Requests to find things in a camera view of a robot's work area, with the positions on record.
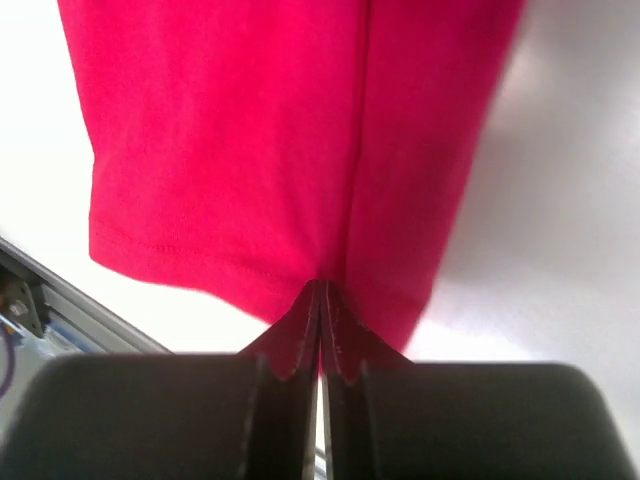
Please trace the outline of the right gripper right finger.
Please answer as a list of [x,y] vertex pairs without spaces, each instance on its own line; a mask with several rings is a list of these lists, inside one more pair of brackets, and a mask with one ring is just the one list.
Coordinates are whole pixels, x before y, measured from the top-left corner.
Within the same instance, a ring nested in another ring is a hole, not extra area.
[[562,363],[415,363],[318,286],[332,479],[633,479],[596,385]]

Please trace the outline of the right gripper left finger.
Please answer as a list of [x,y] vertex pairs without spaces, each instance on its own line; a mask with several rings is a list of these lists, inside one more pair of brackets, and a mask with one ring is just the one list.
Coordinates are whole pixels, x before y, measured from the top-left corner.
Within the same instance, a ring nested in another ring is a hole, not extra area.
[[5,479],[310,479],[316,281],[235,354],[75,355],[30,383]]

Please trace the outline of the magenta t shirt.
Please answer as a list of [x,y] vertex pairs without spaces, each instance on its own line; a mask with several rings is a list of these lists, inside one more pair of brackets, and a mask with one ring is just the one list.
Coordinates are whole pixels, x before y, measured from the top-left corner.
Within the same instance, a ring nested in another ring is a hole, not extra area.
[[89,254],[267,321],[335,282],[403,349],[521,1],[62,1]]

